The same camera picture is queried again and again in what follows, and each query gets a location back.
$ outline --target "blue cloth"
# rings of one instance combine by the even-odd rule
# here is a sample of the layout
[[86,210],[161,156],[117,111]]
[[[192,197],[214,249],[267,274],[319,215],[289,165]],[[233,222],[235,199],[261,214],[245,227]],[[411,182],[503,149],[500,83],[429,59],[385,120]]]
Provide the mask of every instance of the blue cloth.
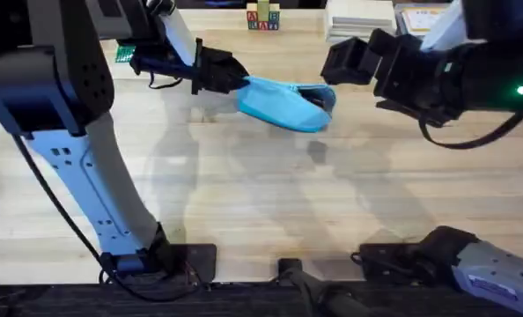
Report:
[[[332,117],[335,94],[328,85],[297,85],[265,78],[244,77],[250,85],[238,90],[238,109],[265,122],[300,132],[317,132]],[[322,100],[319,106],[301,93]]]

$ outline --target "wooden tabletop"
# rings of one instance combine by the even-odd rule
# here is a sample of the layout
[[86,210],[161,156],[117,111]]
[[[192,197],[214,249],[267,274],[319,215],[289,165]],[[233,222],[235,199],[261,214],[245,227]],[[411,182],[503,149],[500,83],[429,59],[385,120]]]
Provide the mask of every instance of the wooden tabletop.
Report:
[[[243,11],[184,11],[205,45],[232,51],[251,74],[321,83],[321,11],[283,11],[279,32],[251,32]],[[112,60],[114,45],[104,43]],[[118,143],[136,187],[174,243],[215,243],[218,281],[266,281],[281,257],[316,276],[359,276],[361,243],[418,241],[437,225],[475,232],[523,256],[523,124],[474,151],[423,140],[413,120],[376,109],[372,88],[335,87],[326,131],[293,133],[237,113],[235,97],[188,83],[147,89],[113,64]],[[434,136],[480,136],[506,114],[466,114]],[[40,158],[84,232],[95,235]],[[0,127],[0,284],[95,283],[97,264],[44,195]]]

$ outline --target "alphabet block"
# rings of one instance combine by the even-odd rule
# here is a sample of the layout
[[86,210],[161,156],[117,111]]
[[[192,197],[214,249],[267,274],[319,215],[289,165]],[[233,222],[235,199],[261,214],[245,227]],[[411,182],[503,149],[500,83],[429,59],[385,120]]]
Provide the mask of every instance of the alphabet block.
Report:
[[257,30],[258,29],[258,21],[248,21],[247,22],[247,28],[249,30]]
[[259,25],[258,25],[258,28],[262,31],[267,31],[269,30],[269,22],[268,21],[260,21],[259,22]]

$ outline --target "black mount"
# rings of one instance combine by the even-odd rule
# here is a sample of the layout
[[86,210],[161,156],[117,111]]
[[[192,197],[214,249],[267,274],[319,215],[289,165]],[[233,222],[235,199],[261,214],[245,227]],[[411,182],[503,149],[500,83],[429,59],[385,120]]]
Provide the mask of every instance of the black mount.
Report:
[[354,291],[345,284],[322,282],[303,271],[299,259],[280,259],[277,282],[297,287],[305,301],[309,316],[319,312],[334,317],[400,317],[384,309],[369,308],[355,299]]
[[444,284],[458,291],[452,266],[459,264],[458,254],[469,243],[478,241],[474,234],[440,226],[419,243],[363,244],[351,260],[361,266],[365,280],[370,282]]
[[103,253],[100,257],[105,271],[118,277],[163,273],[168,277],[185,276],[189,267],[194,269],[201,281],[210,283],[216,275],[217,246],[214,244],[170,244],[162,225],[150,248],[135,254],[113,256]]

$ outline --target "black bracket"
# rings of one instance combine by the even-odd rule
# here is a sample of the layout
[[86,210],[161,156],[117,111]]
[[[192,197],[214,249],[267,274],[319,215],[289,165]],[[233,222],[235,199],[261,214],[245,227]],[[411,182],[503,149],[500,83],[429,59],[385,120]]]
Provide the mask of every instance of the black bracket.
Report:
[[127,255],[103,253],[99,260],[106,272],[114,272],[120,278],[155,273],[174,278],[194,271],[203,283],[210,283],[216,275],[217,246],[170,244],[158,224],[156,237],[149,248]]

